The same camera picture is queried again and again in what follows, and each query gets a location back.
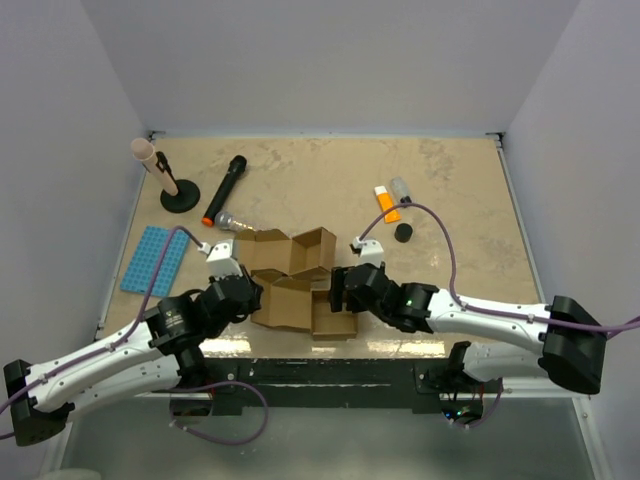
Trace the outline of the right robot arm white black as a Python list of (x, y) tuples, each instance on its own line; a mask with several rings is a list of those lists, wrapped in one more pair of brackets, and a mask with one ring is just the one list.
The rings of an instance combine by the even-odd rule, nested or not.
[(452, 347), (443, 390), (466, 393), (506, 377), (543, 377), (585, 395), (601, 390), (607, 336), (570, 297), (530, 305), (456, 298), (434, 285), (397, 284), (383, 267), (361, 264), (332, 270), (329, 302), (332, 312), (368, 311), (405, 333), (473, 336)]

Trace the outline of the small black round cap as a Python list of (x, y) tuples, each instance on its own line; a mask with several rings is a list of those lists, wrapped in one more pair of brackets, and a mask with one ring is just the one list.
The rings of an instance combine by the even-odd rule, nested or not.
[(394, 231), (394, 238), (400, 243), (407, 243), (411, 240), (414, 230), (408, 223), (399, 224)]

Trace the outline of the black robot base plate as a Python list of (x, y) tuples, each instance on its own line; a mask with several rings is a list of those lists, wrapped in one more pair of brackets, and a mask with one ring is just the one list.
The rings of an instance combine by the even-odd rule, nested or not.
[(283, 359), (207, 358), (206, 376), (182, 380), (176, 393), (203, 394), (213, 401), (215, 415), (235, 415), (243, 407), (259, 407), (252, 392), (239, 381), (255, 387), (271, 408), (405, 409), (416, 414), (441, 412), (447, 400), (461, 400), (473, 392), (494, 394), (499, 383), (485, 387), (444, 383), (448, 361), (436, 359)]

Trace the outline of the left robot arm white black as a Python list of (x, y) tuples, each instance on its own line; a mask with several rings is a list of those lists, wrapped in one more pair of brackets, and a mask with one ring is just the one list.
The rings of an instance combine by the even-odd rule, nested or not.
[(205, 392), (215, 382), (200, 348), (261, 307), (263, 288), (247, 272), (210, 278), (206, 289), (165, 297), (116, 333), (62, 358), (5, 365), (8, 398), (1, 410), (12, 423), (4, 439), (32, 446), (61, 433), (80, 415), (137, 394)]

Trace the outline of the taped cardboard box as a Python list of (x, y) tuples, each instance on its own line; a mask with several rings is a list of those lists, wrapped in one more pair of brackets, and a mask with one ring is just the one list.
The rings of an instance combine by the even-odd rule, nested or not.
[(234, 252), (250, 272), (267, 270), (300, 280), (327, 278), (334, 267), (336, 236), (324, 227), (289, 237), (279, 229), (235, 234)]

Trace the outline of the small cardboard box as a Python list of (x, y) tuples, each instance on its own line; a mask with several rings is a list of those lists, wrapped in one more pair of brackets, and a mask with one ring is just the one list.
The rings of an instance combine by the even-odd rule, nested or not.
[(263, 288), (261, 308), (251, 321), (262, 327), (304, 332), (316, 341), (348, 340), (358, 334), (358, 315), (331, 311), (329, 291), (314, 289), (309, 281), (293, 279), (276, 270), (257, 271), (254, 281)]

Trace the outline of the orange tube white cap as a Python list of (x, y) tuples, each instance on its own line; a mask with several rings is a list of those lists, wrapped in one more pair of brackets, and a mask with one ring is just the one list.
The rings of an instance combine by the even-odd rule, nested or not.
[(399, 222), (401, 220), (401, 215), (397, 210), (392, 210), (394, 200), (386, 187), (382, 185), (376, 186), (374, 188), (374, 194), (381, 211), (384, 213), (384, 222), (387, 224)]

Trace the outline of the small clear black-capped bottle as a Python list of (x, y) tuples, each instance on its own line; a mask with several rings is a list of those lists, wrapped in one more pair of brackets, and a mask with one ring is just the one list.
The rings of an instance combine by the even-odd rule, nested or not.
[(390, 181), (390, 186), (393, 191), (393, 195), (395, 196), (395, 199), (398, 201), (400, 205), (406, 206), (407, 204), (412, 203), (410, 189), (402, 177), (400, 176), (394, 177)]

